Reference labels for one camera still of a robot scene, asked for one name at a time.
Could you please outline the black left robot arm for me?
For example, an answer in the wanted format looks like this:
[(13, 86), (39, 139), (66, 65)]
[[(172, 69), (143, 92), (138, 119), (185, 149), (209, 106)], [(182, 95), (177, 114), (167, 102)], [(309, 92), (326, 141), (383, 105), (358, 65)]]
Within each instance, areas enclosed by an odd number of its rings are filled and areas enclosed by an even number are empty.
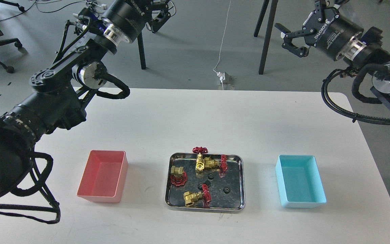
[(59, 202), (46, 185), (53, 167), (49, 154), (35, 151), (44, 134), (69, 130), (86, 120), (85, 108), (94, 96), (125, 99), (129, 87), (111, 75), (102, 58), (115, 54), (121, 42), (137, 40), (142, 69), (146, 68), (142, 30), (156, 33), (175, 9), (170, 0), (115, 0), (98, 18), (85, 8), (67, 21), (53, 64), (31, 76), (33, 94), (0, 116), (0, 215), (23, 217), (6, 210), (55, 213)]

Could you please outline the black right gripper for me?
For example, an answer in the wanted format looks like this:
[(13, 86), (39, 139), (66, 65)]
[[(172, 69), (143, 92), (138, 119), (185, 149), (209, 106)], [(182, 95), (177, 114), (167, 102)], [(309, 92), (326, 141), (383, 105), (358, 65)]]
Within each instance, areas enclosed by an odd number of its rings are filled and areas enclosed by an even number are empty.
[(284, 34), (282, 48), (298, 57), (308, 56), (307, 47), (297, 47), (292, 43), (294, 38), (305, 36), (308, 46), (314, 46), (334, 61), (340, 60), (348, 43), (359, 39), (364, 29), (342, 17), (334, 8), (334, 0), (315, 0), (314, 5), (314, 11), (305, 20), (300, 31), (291, 32), (282, 24), (275, 23), (275, 27)]

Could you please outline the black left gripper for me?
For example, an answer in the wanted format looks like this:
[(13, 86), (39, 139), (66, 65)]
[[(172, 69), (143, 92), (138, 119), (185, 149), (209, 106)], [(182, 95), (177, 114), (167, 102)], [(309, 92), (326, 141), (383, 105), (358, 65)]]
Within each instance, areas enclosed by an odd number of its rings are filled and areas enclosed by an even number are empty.
[(152, 18), (146, 6), (138, 0), (115, 0), (102, 14), (105, 25), (103, 36), (113, 44), (133, 43), (146, 23), (147, 29), (156, 33), (170, 17), (169, 11), (161, 10), (155, 18)]

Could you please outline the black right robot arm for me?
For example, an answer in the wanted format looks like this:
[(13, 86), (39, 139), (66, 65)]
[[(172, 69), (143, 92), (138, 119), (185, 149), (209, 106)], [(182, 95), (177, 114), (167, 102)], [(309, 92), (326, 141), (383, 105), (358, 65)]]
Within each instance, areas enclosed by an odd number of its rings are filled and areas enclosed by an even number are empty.
[(390, 110), (390, 53), (382, 46), (382, 30), (371, 27), (366, 32), (356, 23), (342, 16), (339, 8), (345, 0), (316, 0), (315, 9), (298, 31), (290, 31), (280, 23), (282, 47), (298, 57), (306, 57), (314, 47), (334, 61), (344, 59), (345, 69), (333, 70), (323, 80), (321, 96), (334, 112), (351, 118), (353, 122), (389, 125), (390, 117), (381, 118), (355, 113), (336, 104), (328, 94), (329, 83), (337, 76), (353, 78), (351, 93), (367, 104), (382, 104)]

